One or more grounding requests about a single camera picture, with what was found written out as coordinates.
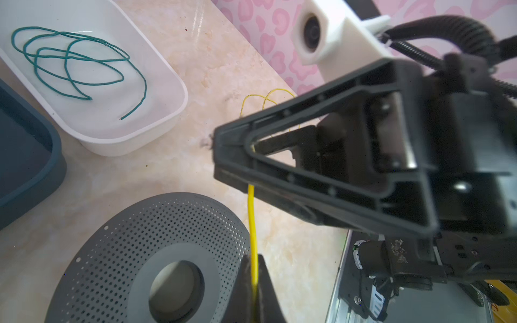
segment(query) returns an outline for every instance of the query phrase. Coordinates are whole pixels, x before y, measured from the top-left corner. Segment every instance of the coiled green cable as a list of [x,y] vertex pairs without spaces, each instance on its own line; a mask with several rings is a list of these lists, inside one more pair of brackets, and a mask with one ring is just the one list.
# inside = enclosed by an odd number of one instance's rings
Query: coiled green cable
[[[24,30],[43,30],[43,31],[46,31],[46,32],[50,32],[50,34],[41,34],[41,35],[35,36],[35,37],[29,39],[23,45],[23,49],[19,49],[16,46],[14,39],[15,39],[17,33],[21,32],[21,31],[24,31]],[[38,40],[38,39],[44,38],[44,37],[55,37],[55,36],[65,36],[65,37],[74,39],[74,41],[72,41],[68,45],[66,50],[61,50],[61,49],[52,48],[52,47],[41,47],[41,48],[39,48],[36,51],[36,54],[31,54],[31,53],[27,52],[27,47],[32,42],[34,42],[35,40]],[[88,57],[86,55],[82,55],[82,54],[79,54],[79,53],[71,51],[72,46],[74,44],[76,44],[76,43],[78,43],[80,41],[83,41],[83,40],[94,41],[94,42],[100,43],[102,45],[105,45],[105,46],[109,47],[111,50],[113,50],[115,53],[120,55],[122,58],[95,59],[95,58],[91,58],[91,57]],[[87,95],[87,94],[85,94],[85,93],[83,93],[81,90],[79,90],[79,88],[77,88],[76,84],[98,86],[98,85],[110,85],[110,84],[115,84],[115,83],[118,83],[118,82],[122,82],[124,80],[124,75],[119,70],[117,70],[113,66],[110,66],[110,65],[108,65],[106,63],[114,62],[114,61],[127,61],[135,69],[135,71],[138,72],[138,74],[144,80],[145,89],[144,89],[144,96],[140,100],[140,102],[131,111],[129,111],[127,114],[125,114],[122,118],[120,118],[121,120],[124,120],[127,116],[129,116],[131,113],[133,113],[142,104],[142,102],[144,102],[145,97],[147,95],[147,81],[145,80],[145,77],[142,75],[142,73],[140,73],[138,68],[136,68],[136,66],[133,65],[133,63],[129,60],[130,57],[129,57],[128,53],[126,53],[124,50],[122,50],[121,48],[117,47],[116,45],[113,45],[113,44],[111,44],[111,43],[109,43],[109,42],[107,42],[107,41],[105,41],[105,40],[103,40],[101,38],[97,38],[97,37],[93,37],[93,36],[88,36],[88,35],[81,35],[81,34],[76,34],[76,33],[69,33],[69,32],[58,32],[56,30],[52,30],[52,29],[48,29],[48,28],[34,27],[33,26],[33,27],[22,27],[22,28],[16,29],[12,33],[12,35],[11,35],[11,44],[14,47],[14,49],[16,49],[18,52],[22,53],[25,56],[25,58],[34,66],[34,74],[40,80],[41,83],[43,83],[46,87],[48,87],[49,89],[53,90],[56,93],[59,93],[59,94],[65,96],[65,97],[75,98],[75,99],[79,99],[79,100],[92,100],[92,97]],[[54,52],[64,53],[64,55],[42,55],[42,54],[40,54],[42,51],[54,51]],[[58,59],[64,60],[64,67],[65,67],[65,72],[66,72],[67,77],[54,74],[51,71],[48,71],[48,70],[42,68],[41,66],[38,66],[38,59],[39,58],[58,58]],[[81,81],[74,80],[74,79],[72,79],[72,77],[70,76],[70,72],[68,71],[68,60],[69,59],[93,61],[93,62],[102,64],[102,65],[104,65],[106,67],[111,68],[115,72],[117,72],[120,75],[120,79],[118,79],[116,81],[104,82],[104,83],[87,83],[87,82],[81,82]],[[47,82],[45,82],[41,78],[41,76],[39,75],[39,71],[40,70],[45,72],[45,73],[47,73],[47,74],[49,74],[49,75],[52,75],[52,76],[54,76],[56,78],[69,81],[72,84],[72,86],[76,89],[76,91],[81,94],[81,96],[63,93],[63,92],[57,90],[56,88],[52,87],[50,84],[48,84]]]

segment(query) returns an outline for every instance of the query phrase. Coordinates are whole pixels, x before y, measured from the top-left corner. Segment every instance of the yellow object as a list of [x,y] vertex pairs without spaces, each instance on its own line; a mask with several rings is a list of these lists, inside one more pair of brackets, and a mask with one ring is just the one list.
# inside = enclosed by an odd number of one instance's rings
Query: yellow object
[[515,323],[517,322],[517,294],[501,281],[487,280],[487,283],[499,289],[510,300],[508,306],[497,306],[492,304],[492,313],[495,323]]
[[[269,96],[275,92],[275,91],[285,91],[289,93],[290,95],[295,97],[295,95],[286,89],[283,88],[276,88],[271,90],[265,97],[261,96],[260,94],[250,94],[244,98],[242,101],[242,107],[240,108],[240,114],[239,118],[242,117],[242,112],[244,111],[244,104],[246,103],[246,99],[249,97],[261,97],[264,99],[264,102],[262,103],[262,110],[264,109],[266,105],[266,101],[273,102],[273,104],[277,104],[273,100],[269,99]],[[252,304],[253,304],[253,310],[255,309],[256,305],[256,299],[257,299],[257,288],[259,285],[259,251],[257,248],[257,233],[255,228],[255,208],[253,206],[253,199],[255,196],[255,186],[248,185],[248,221],[250,222],[250,245],[251,245],[251,297],[252,297]]]

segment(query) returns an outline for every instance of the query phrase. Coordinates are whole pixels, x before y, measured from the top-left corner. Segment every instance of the camera lens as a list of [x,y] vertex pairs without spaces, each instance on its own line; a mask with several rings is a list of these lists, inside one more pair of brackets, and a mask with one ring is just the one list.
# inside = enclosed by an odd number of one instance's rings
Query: camera lens
[[320,22],[318,18],[311,17],[307,20],[303,29],[303,40],[305,45],[313,51],[318,47],[320,43]]

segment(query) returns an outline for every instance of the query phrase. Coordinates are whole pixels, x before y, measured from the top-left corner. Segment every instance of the yellow wire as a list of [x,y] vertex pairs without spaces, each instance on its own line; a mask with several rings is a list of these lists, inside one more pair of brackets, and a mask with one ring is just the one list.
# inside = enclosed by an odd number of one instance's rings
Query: yellow wire
[[[295,95],[286,89],[283,88],[276,88],[271,90],[265,97],[261,96],[260,94],[250,94],[244,98],[242,101],[242,107],[240,108],[240,114],[239,118],[242,117],[242,112],[244,111],[244,104],[246,102],[246,99],[249,97],[261,97],[264,99],[264,102],[262,103],[262,110],[264,109],[266,105],[266,101],[273,102],[273,104],[277,104],[273,100],[269,99],[269,96],[271,93],[275,91],[285,91],[289,93],[290,95],[295,97]],[[255,152],[255,147],[251,146],[251,149],[253,152]],[[253,206],[253,200],[255,197],[255,186],[248,185],[248,221],[250,223],[250,245],[251,245],[251,299],[252,299],[252,308],[255,310],[256,300],[257,300],[257,289],[259,285],[259,250],[257,247],[257,232],[255,228],[255,208]]]

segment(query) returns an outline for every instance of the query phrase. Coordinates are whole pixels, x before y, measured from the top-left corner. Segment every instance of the gray spool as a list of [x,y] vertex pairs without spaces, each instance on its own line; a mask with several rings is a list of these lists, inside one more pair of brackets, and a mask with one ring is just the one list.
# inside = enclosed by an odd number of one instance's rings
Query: gray spool
[[249,233],[227,207],[193,193],[140,201],[101,226],[59,282],[47,323],[150,323],[149,289],[156,274],[179,260],[195,264],[204,293],[188,323],[221,320]]

